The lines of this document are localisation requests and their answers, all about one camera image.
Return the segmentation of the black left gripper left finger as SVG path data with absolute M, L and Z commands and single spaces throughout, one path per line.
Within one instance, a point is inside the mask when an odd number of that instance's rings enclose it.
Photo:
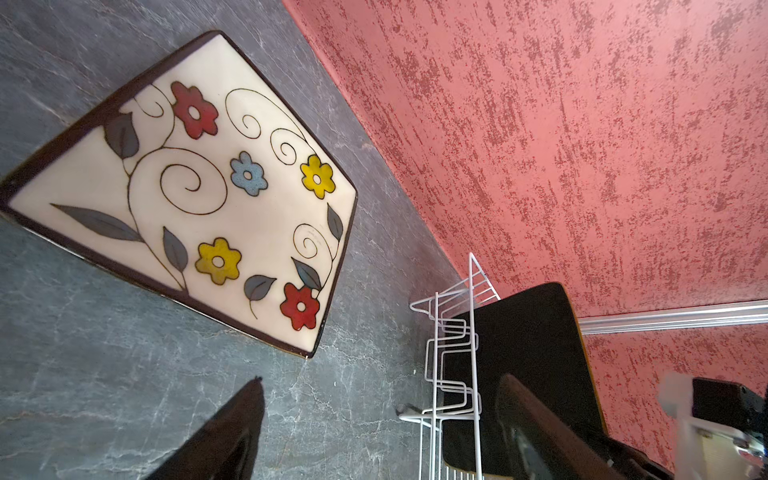
M 249 479 L 265 416 L 262 379 L 247 382 L 151 479 Z

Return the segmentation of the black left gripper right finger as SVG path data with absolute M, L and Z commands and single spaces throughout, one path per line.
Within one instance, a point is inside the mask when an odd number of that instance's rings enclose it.
M 511 374 L 500 379 L 496 413 L 514 479 L 622 477 Z

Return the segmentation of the floral square plate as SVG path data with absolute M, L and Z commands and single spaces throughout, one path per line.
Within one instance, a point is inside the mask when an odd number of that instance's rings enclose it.
M 1 184 L 8 220 L 304 358 L 318 349 L 357 200 L 219 30 L 125 84 Z

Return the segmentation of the aluminium right corner post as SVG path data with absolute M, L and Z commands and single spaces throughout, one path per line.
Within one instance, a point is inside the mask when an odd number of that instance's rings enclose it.
M 676 329 L 718 328 L 765 324 L 767 301 L 586 317 L 579 320 L 583 335 L 634 333 Z

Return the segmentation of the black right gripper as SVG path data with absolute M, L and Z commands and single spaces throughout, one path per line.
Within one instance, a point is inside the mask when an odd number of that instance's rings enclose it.
M 609 437 L 601 439 L 606 461 L 611 468 L 626 479 L 673 480 L 673 474 L 665 467 L 627 444 Z

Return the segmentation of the dark square plate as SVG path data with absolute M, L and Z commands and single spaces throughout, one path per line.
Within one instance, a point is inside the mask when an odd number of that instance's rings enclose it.
M 483 472 L 512 477 L 495 401 L 500 379 L 513 375 L 574 432 L 601 432 L 602 411 L 580 329 L 564 287 L 545 283 L 476 311 Z M 469 468 L 470 428 L 446 427 L 446 459 Z

